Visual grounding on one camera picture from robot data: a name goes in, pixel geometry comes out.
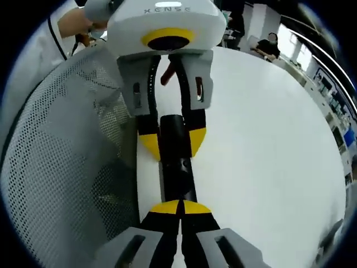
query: window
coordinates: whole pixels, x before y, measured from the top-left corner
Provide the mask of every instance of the window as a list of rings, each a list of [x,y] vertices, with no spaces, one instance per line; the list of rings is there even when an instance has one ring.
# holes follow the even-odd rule
[[[297,62],[301,64],[301,69],[306,71],[312,59],[312,54],[307,47],[302,44],[299,55],[297,57]]]
[[[278,48],[285,57],[291,58],[297,44],[297,37],[287,27],[280,24],[278,30]]]

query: gray mesh surface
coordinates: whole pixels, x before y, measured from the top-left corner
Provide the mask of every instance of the gray mesh surface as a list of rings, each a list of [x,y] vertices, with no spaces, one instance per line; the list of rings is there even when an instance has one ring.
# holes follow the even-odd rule
[[[44,267],[88,267],[139,221],[136,129],[115,66],[101,44],[60,65],[32,93],[7,148],[2,197]]]

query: white table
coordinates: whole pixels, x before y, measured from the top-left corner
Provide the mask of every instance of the white table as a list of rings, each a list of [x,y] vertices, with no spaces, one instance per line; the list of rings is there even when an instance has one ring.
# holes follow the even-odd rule
[[[181,110],[177,78],[160,85],[167,65],[163,59],[156,79],[160,116]],[[211,77],[208,132],[192,160],[199,202],[221,228],[258,247],[271,267],[309,267],[322,234],[345,211],[344,169],[329,125],[274,64],[216,47]],[[161,192],[158,163],[141,143],[137,155],[143,218]],[[185,267],[182,258],[173,267]]]

